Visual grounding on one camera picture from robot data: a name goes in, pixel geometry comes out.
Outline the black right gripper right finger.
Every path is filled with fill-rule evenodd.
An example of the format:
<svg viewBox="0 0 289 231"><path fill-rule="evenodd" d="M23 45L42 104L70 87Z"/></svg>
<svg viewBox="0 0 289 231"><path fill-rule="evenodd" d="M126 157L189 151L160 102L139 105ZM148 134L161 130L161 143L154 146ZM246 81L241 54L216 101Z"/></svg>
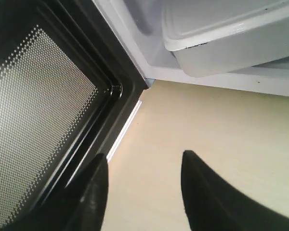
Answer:
<svg viewBox="0 0 289 231"><path fill-rule="evenodd" d="M192 231L289 231L289 218L241 193L185 150L181 193Z"/></svg>

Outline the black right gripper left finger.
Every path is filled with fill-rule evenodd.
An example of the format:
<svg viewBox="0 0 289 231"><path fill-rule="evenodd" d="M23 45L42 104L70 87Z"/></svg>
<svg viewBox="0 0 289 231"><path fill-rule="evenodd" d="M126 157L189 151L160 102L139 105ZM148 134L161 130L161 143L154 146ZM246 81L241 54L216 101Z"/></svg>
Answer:
<svg viewBox="0 0 289 231"><path fill-rule="evenodd" d="M99 231L108 197L108 163L98 154L47 205L45 231Z"/></svg>

